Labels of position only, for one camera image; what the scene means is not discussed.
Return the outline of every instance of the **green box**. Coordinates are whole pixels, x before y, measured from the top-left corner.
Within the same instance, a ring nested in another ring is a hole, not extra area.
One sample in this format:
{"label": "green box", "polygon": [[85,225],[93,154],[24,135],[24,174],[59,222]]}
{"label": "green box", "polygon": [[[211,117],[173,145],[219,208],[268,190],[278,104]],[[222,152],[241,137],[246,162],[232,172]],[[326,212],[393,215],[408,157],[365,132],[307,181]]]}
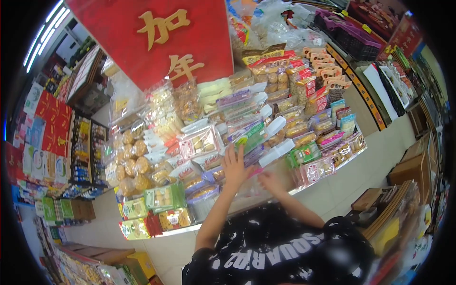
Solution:
{"label": "green box", "polygon": [[54,207],[54,200],[49,197],[43,197],[44,220],[45,221],[56,221],[56,210]]}
{"label": "green box", "polygon": [[68,199],[60,199],[60,206],[62,207],[62,214],[64,218],[72,219],[73,209],[71,208],[71,201]]}

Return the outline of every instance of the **gold chinese characters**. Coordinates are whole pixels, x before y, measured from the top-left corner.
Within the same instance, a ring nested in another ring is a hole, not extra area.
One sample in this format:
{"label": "gold chinese characters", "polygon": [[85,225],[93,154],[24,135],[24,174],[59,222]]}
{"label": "gold chinese characters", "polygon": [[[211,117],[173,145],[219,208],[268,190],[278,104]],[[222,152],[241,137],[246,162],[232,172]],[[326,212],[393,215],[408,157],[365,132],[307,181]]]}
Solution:
{"label": "gold chinese characters", "polygon": [[[175,30],[182,26],[188,26],[190,20],[187,19],[187,10],[179,9],[171,16],[166,19],[163,18],[154,18],[151,11],[146,11],[144,14],[139,16],[140,19],[144,20],[145,26],[142,29],[137,30],[137,33],[146,33],[149,43],[149,51],[152,48],[154,42],[159,44],[164,44],[169,39],[168,31]],[[155,26],[158,27],[160,37],[155,39]]]}
{"label": "gold chinese characters", "polygon": [[177,79],[182,75],[187,75],[187,78],[190,80],[193,78],[192,70],[204,67],[204,63],[202,62],[189,67],[188,64],[193,62],[193,55],[191,54],[186,54],[181,58],[179,58],[178,55],[170,55],[170,59],[171,67],[168,71],[168,75],[173,71],[177,73],[177,75],[171,77],[171,80]]}

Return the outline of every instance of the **shelf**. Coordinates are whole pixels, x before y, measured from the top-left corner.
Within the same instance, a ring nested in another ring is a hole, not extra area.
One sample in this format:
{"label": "shelf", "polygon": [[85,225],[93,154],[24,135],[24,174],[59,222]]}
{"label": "shelf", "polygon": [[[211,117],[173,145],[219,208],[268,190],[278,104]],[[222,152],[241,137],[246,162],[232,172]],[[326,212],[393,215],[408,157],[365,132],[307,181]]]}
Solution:
{"label": "shelf", "polygon": [[[367,146],[364,147],[363,149],[359,150],[355,155],[353,155],[352,157],[350,157],[349,159],[347,159],[346,161],[344,161],[343,163],[341,163],[338,167],[336,167],[336,171],[341,169],[342,167],[344,167],[347,163],[351,162],[352,160],[354,160],[358,155],[360,155],[361,153],[363,153],[365,150],[367,149]],[[290,195],[295,195],[301,191],[303,191],[304,189],[314,185],[315,183],[318,183],[320,180],[317,180],[315,181],[314,183],[311,183],[307,186],[299,186],[298,188],[295,188],[291,191],[289,191],[288,193]],[[274,202],[277,202],[276,199],[269,199],[267,201],[260,201],[254,205],[251,205],[249,206],[248,208],[245,208],[245,209],[242,209],[240,211],[236,211],[234,213],[231,213],[228,215],[228,218],[238,214],[239,212],[243,212],[243,211],[246,211],[248,209],[251,209],[251,208],[254,208],[254,207],[257,207],[257,206],[260,206],[262,204],[265,204],[265,203],[274,203]],[[175,235],[175,234],[180,234],[180,233],[188,233],[188,232],[192,232],[192,231],[196,231],[196,230],[199,230],[200,227],[201,227],[202,223],[199,223],[199,224],[196,224],[196,225],[192,225],[192,226],[189,226],[189,227],[185,227],[185,228],[178,228],[178,229],[174,229],[174,230],[171,230],[171,231],[165,231],[163,232],[163,234],[159,234],[159,235],[156,235],[155,238],[160,238],[160,237],[168,237],[168,236],[172,236],[172,235]]]}

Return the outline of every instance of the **child's right hand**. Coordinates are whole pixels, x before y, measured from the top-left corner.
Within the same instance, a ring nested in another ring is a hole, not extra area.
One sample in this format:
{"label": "child's right hand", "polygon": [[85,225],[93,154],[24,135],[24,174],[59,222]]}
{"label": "child's right hand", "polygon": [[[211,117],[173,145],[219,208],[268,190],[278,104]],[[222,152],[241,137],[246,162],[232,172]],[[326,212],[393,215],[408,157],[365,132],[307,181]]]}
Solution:
{"label": "child's right hand", "polygon": [[277,176],[270,171],[263,171],[260,174],[258,174],[258,182],[264,189],[268,190],[275,198],[277,198],[280,195],[288,194],[287,190],[279,181]]}

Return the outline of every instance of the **hand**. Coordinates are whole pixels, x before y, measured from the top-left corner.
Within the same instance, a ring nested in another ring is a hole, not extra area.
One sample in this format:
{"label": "hand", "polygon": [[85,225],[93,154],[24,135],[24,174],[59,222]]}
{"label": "hand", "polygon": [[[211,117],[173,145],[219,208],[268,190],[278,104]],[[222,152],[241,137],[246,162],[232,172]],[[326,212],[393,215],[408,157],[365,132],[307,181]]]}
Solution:
{"label": "hand", "polygon": [[254,166],[244,168],[244,145],[239,147],[238,155],[234,151],[234,145],[231,144],[225,150],[225,156],[222,159],[222,167],[225,172],[228,185],[231,185],[236,191],[239,190],[242,183],[244,183],[250,174],[255,170]]}
{"label": "hand", "polygon": [[277,176],[270,171],[263,171],[260,174],[258,174],[258,182],[264,189],[268,190],[275,198],[277,198],[280,195],[288,194],[287,190],[279,181]]}

